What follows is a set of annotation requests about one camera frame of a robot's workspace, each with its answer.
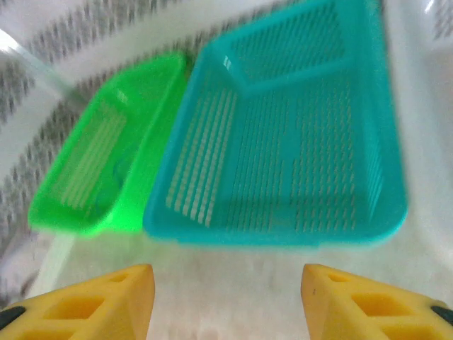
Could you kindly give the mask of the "teal plastic basket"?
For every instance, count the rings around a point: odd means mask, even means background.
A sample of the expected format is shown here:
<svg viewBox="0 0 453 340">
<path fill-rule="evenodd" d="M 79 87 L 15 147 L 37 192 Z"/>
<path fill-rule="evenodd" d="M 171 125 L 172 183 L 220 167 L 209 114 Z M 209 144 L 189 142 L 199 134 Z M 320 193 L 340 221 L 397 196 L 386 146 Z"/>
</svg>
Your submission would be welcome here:
<svg viewBox="0 0 453 340">
<path fill-rule="evenodd" d="M 380 0 L 304 0 L 198 55 L 144 210 L 189 244 L 364 244 L 407 215 Z"/>
</svg>

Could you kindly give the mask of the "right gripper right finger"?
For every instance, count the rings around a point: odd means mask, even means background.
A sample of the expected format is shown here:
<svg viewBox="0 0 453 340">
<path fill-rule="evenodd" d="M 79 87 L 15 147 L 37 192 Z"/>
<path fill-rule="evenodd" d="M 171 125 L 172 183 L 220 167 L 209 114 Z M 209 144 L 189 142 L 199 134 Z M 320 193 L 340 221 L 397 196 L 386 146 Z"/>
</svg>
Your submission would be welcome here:
<svg viewBox="0 0 453 340">
<path fill-rule="evenodd" d="M 320 264 L 302 272 L 310 340 L 453 340 L 440 300 Z"/>
</svg>

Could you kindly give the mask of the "aluminium frame post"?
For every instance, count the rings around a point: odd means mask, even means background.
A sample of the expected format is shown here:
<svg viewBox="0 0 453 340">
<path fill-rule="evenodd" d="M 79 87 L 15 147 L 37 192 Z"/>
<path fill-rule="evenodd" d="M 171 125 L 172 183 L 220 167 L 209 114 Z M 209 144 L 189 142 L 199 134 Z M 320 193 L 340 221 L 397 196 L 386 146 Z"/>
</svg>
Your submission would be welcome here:
<svg viewBox="0 0 453 340">
<path fill-rule="evenodd" d="M 86 102 L 84 96 L 66 79 L 58 75 L 51 66 L 42 62 L 2 29 L 0 29 L 0 53 L 19 62 L 33 76 L 44 80 L 47 85 L 64 97 L 80 104 Z"/>
</svg>

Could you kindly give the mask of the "aluminium table side rail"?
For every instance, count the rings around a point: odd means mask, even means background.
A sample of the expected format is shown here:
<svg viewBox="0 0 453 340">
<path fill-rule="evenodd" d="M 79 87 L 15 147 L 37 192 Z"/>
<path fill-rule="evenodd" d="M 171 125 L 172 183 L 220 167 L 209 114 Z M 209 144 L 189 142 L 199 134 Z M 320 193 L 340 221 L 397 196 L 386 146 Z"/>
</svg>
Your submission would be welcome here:
<svg viewBox="0 0 453 340">
<path fill-rule="evenodd" d="M 70 234 L 56 236 L 44 258 L 35 281 L 35 288 L 53 290 L 55 283 L 67 261 L 76 237 Z"/>
</svg>

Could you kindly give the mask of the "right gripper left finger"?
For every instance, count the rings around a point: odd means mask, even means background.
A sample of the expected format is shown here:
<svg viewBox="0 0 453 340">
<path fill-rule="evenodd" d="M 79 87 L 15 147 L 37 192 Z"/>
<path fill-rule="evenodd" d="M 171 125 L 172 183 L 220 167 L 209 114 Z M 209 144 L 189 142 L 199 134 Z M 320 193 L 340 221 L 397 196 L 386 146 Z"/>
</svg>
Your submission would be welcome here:
<svg viewBox="0 0 453 340">
<path fill-rule="evenodd" d="M 0 340 L 147 340 L 153 268 L 139 264 L 0 310 Z"/>
</svg>

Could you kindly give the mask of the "green plastic basket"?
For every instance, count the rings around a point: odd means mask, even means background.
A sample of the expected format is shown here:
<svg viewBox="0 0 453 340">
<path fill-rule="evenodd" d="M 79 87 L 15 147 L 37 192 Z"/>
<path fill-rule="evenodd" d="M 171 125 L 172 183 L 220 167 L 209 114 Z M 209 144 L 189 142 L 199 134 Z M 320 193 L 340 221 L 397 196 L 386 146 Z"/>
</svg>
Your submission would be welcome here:
<svg viewBox="0 0 453 340">
<path fill-rule="evenodd" d="M 187 86 L 182 52 L 118 72 L 96 92 L 40 184 L 34 230 L 136 233 Z"/>
</svg>

